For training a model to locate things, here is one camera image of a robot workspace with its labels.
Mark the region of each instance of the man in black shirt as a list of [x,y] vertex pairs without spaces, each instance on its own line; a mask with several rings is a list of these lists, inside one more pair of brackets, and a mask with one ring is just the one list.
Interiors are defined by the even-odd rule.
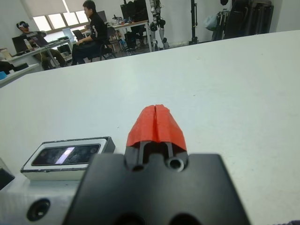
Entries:
[[84,58],[100,53],[102,41],[107,39],[107,26],[96,12],[96,5],[93,1],[87,0],[83,4],[84,13],[90,22],[90,36],[81,39],[73,47],[72,65],[83,64]]

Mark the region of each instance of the black jacket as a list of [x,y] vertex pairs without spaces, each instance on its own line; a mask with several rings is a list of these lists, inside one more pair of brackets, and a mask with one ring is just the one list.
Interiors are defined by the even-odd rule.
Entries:
[[93,13],[90,16],[90,36],[96,41],[100,42],[107,39],[107,26],[97,13]]

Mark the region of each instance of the person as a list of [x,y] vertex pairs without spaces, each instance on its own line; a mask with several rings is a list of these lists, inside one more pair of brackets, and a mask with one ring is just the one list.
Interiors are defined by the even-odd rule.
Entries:
[[84,13],[90,18],[90,36],[78,40],[73,46],[72,65],[83,64],[84,58],[100,53],[100,47],[107,39],[107,27],[96,12],[96,5],[93,1],[87,0],[83,4]]
[[[45,32],[29,31],[29,25],[24,21],[17,23],[17,28],[22,31],[21,36],[25,36],[26,39],[30,42],[30,45],[32,47],[36,47],[36,43],[34,42],[33,39],[31,39],[32,36],[34,36],[34,35],[42,35],[42,37],[46,36]],[[52,56],[57,59],[57,61],[59,62],[61,67],[66,66],[66,61],[64,60],[64,58],[62,57],[62,55],[60,54],[59,51],[50,49],[50,52],[51,52]],[[40,54],[34,55],[34,57],[38,61],[42,62],[42,67],[44,70],[49,70],[51,68],[50,60],[48,59],[49,54],[47,52],[41,52]]]

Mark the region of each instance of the black pants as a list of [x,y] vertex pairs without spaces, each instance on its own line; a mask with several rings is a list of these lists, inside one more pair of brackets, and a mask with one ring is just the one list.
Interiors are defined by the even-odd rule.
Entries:
[[100,42],[85,42],[84,45],[73,45],[73,50],[72,50],[72,65],[77,65],[83,64],[84,58],[87,58],[89,56],[99,54],[100,56],[100,47],[101,43]]
[[142,40],[144,31],[146,31],[146,29],[144,25],[138,25],[131,27],[131,31],[135,34],[135,38]]

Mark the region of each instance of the black stand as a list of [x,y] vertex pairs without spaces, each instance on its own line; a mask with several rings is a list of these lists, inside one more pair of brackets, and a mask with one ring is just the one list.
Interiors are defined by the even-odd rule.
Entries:
[[197,3],[195,3],[195,0],[191,0],[191,13],[192,13],[192,41],[189,42],[189,45],[195,45],[198,43],[198,37],[196,37],[196,31],[195,31],[196,26],[198,26]]

